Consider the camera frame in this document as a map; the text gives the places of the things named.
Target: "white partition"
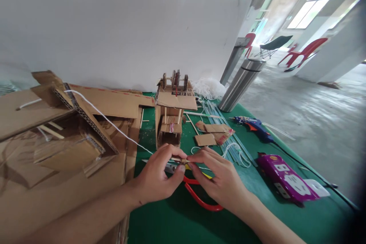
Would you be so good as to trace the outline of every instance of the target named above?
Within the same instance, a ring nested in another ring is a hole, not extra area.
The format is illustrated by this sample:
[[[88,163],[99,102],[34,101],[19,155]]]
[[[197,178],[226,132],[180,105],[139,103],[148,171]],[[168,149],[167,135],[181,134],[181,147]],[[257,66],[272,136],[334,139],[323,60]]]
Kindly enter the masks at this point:
[[[0,0],[0,78],[50,69],[65,82],[143,91],[173,69],[219,80],[249,3]]]

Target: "purple power strip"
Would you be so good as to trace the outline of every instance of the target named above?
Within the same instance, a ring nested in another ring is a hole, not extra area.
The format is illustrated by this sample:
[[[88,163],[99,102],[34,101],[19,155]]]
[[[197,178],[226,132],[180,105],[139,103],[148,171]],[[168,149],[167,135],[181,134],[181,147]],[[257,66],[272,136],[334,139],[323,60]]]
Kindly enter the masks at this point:
[[[260,156],[257,158],[257,163],[271,178],[283,198],[297,205],[320,198],[280,156],[274,154]]]

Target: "finger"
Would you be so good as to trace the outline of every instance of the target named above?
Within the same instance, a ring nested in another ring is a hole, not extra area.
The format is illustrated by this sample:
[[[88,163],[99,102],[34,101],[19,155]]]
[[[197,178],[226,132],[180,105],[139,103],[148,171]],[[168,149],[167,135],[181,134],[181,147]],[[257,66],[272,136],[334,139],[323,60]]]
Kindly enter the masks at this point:
[[[217,172],[222,165],[220,161],[213,158],[212,155],[205,150],[200,150],[198,153],[188,156],[187,159],[191,162],[204,163],[213,173]]]
[[[167,180],[169,193],[172,194],[179,184],[182,183],[184,178],[184,172],[186,171],[185,165],[179,165],[174,174]]]
[[[164,148],[165,148],[166,146],[168,146],[168,145],[169,145],[168,143],[165,143],[165,144],[161,145],[161,146],[159,147],[159,149],[157,149],[157,150],[155,151],[155,153],[153,153],[153,154],[152,154],[152,156],[150,156],[149,160],[150,160],[150,159],[151,159],[151,160],[155,159],[155,158],[158,156],[158,154],[159,154],[162,150],[164,150]]]
[[[188,166],[191,168],[194,178],[201,184],[201,186],[205,190],[206,188],[210,188],[213,183],[201,172],[197,164],[189,162]]]
[[[207,151],[213,158],[220,161],[221,163],[225,163],[225,159],[223,159],[222,156],[215,152],[213,149],[210,149],[209,147],[203,147],[201,150]]]
[[[160,166],[165,167],[172,155],[179,156],[182,159],[187,158],[187,155],[181,149],[173,145],[168,145],[161,152],[159,152],[159,154],[156,156],[156,161],[159,161]]]

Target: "green table mat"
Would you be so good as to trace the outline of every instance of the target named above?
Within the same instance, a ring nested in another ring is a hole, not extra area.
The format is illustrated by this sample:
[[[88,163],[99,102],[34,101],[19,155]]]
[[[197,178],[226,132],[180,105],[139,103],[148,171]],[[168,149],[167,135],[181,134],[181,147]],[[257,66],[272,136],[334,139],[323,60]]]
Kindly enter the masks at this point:
[[[232,116],[253,117],[243,106],[238,104],[231,113],[223,113],[223,115],[253,158],[257,158],[258,152],[280,155],[302,178],[311,178],[322,183],[310,171],[300,169],[300,165],[280,149],[272,144],[261,143],[254,133],[249,132],[247,127],[238,126],[229,121],[228,118]],[[190,115],[190,118],[193,123],[200,120],[199,116]],[[143,122],[142,124],[140,144],[154,152],[156,150],[154,109],[145,109],[143,119],[149,120],[149,122]],[[202,117],[202,119],[209,124],[208,118]],[[181,149],[186,154],[190,154],[191,148],[196,146],[194,141],[196,133],[190,123],[183,124],[182,127]],[[276,135],[273,136],[275,141],[288,153],[305,163]],[[213,146],[212,148],[222,155],[220,147]],[[138,147],[137,156],[135,177],[145,166],[141,159],[149,158],[150,154]],[[305,208],[299,208],[284,200],[277,193],[273,183],[263,176],[258,168],[253,165],[249,168],[238,165],[235,165],[235,167],[247,189],[258,196],[273,214],[308,244],[335,242],[339,237],[335,232],[340,233],[344,222],[348,222],[353,216],[350,207],[330,189],[328,191],[331,196],[317,201],[305,202]],[[210,212],[199,206],[183,183],[170,198],[144,205],[133,211],[130,216],[128,244],[169,242],[261,243],[246,224],[227,210]]]

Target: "blue glue gun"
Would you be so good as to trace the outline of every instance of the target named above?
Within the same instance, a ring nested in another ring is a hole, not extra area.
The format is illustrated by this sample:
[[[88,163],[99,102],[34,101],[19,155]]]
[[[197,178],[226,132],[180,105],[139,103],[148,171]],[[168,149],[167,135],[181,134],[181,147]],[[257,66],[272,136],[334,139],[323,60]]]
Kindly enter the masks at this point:
[[[231,117],[238,124],[245,124],[249,126],[251,132],[254,132],[260,141],[264,143],[273,143],[273,137],[265,128],[262,127],[262,122],[258,119],[253,119],[246,116],[235,116]]]

